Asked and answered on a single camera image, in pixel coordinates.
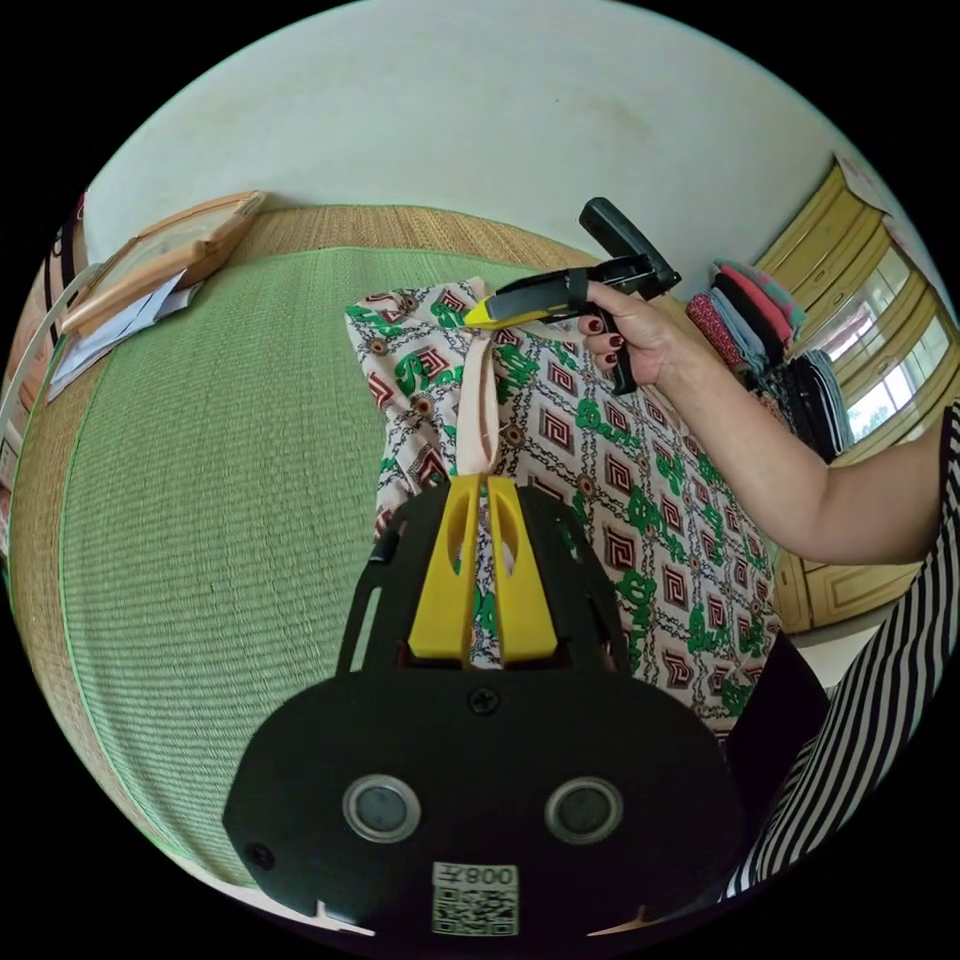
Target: wooden furniture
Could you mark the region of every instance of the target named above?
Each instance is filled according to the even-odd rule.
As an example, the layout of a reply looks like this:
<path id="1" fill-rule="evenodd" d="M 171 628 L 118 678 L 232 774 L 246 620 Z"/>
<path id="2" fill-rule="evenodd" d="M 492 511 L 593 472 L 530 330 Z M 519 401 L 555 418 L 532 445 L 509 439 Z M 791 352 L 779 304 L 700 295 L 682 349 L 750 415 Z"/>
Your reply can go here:
<path id="1" fill-rule="evenodd" d="M 916 438 L 960 395 L 960 332 L 839 165 L 757 266 L 807 313 L 788 356 L 818 347 L 833 358 L 857 437 L 837 465 Z M 901 596 L 916 570 L 812 564 L 781 551 L 775 600 L 784 630 L 877 609 Z"/>

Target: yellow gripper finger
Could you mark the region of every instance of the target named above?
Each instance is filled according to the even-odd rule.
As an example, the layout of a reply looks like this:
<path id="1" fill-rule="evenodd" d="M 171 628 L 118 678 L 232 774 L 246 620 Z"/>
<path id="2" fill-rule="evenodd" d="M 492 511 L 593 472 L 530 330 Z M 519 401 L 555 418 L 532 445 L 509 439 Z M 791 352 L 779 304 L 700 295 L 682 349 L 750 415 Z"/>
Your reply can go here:
<path id="1" fill-rule="evenodd" d="M 548 659 L 556 652 L 557 635 L 523 522 L 516 485 L 508 477 L 489 477 L 487 497 L 503 666 Z M 507 569 L 504 545 L 513 557 L 512 570 Z"/>
<path id="2" fill-rule="evenodd" d="M 469 664 L 483 481 L 480 475 L 453 477 L 450 481 L 408 641 L 410 652 L 418 659 L 458 661 L 464 667 Z"/>

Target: white wall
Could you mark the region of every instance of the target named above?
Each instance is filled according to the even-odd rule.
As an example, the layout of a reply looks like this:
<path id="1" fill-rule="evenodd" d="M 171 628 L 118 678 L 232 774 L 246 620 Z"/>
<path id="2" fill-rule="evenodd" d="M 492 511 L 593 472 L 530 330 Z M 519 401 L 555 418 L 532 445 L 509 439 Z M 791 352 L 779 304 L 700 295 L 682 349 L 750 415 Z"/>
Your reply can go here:
<path id="1" fill-rule="evenodd" d="M 685 278 L 752 259 L 846 141 L 761 68 L 607 0 L 364 0 L 183 90 L 87 194 L 91 259 L 194 203 L 401 203 L 506 221 L 595 254 L 608 196 Z"/>
<path id="2" fill-rule="evenodd" d="M 837 637 L 798 649 L 824 687 L 832 687 L 843 679 L 847 667 L 876 632 L 877 627 L 871 627 L 848 637 Z"/>

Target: striped shirt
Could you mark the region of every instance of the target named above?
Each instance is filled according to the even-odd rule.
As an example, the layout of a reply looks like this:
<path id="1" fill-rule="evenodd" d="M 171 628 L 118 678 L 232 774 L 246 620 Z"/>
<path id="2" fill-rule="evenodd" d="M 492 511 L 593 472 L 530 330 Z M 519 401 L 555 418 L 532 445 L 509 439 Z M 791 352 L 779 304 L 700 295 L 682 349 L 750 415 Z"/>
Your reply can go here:
<path id="1" fill-rule="evenodd" d="M 837 685 L 766 826 L 722 900 L 796 863 L 840 829 L 886 776 L 936 693 L 960 630 L 960 399 L 944 416 L 936 543 Z"/>

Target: label sticker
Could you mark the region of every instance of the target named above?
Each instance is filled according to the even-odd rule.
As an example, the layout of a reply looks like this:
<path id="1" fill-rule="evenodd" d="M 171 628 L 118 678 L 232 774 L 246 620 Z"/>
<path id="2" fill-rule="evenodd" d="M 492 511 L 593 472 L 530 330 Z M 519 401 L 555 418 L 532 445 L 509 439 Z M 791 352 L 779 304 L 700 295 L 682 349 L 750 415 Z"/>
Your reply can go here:
<path id="1" fill-rule="evenodd" d="M 515 937 L 520 929 L 517 868 L 433 865 L 433 932 L 455 937 Z"/>

